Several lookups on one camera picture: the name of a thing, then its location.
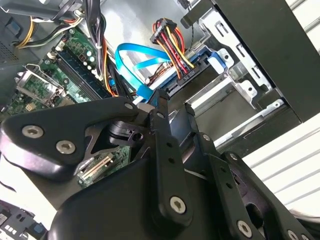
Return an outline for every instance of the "pci slot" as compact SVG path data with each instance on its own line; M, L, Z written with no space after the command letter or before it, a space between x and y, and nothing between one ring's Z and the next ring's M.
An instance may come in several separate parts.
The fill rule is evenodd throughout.
M113 155L109 154L107 157L103 158L95 166L93 166L91 169L87 170L81 176L81 178L85 181L88 178L91 178L92 176L94 176L101 168L107 166L109 163L113 163L112 157L113 157Z

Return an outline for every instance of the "white louvered surface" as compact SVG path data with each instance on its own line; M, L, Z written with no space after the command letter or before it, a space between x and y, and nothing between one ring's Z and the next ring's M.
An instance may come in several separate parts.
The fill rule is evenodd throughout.
M244 161L289 210L320 216L320 114Z

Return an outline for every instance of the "black plastic bracket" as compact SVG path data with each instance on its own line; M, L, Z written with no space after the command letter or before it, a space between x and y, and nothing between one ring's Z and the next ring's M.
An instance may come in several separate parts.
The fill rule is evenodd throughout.
M182 25L188 29L194 23L199 21L199 19L210 9L214 7L211 0L201 0L199 1L182 19Z
M150 102L156 107L149 113L150 134L154 139L150 151L153 220L161 229L177 234L191 223L193 207L179 144L171 135L168 95L156 91Z
M303 239L303 235L310 240L314 239L237 154L225 152L222 154L222 159L246 184L248 191L242 196L243 203L246 206L254 205L259 209L266 239L290 239L289 231L298 236L299 240Z
M126 98L117 97L15 115L1 124L0 150L14 165L52 180L67 180L74 175L87 150L94 154L101 133L108 132L105 128L114 121L134 122L139 114L146 115ZM25 136L22 129L26 126L41 128L43 135ZM62 154L57 150L59 141L73 143L75 151ZM117 145L103 147L114 149Z

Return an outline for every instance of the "power supply cable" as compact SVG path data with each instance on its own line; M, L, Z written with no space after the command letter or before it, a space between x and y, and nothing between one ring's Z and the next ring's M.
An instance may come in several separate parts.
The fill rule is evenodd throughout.
M75 4L75 2L76 2L76 0L67 1L66 4L63 5L62 8L60 8L58 13L53 18L51 18L51 21L54 22L56 20L59 20L72 7L72 5Z

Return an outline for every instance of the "circuit board component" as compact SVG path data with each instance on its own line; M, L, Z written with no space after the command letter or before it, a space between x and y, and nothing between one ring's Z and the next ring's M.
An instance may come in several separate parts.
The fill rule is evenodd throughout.
M130 148L124 146L112 153L101 154L85 161L77 174L80 186L86 188L128 165L129 151Z

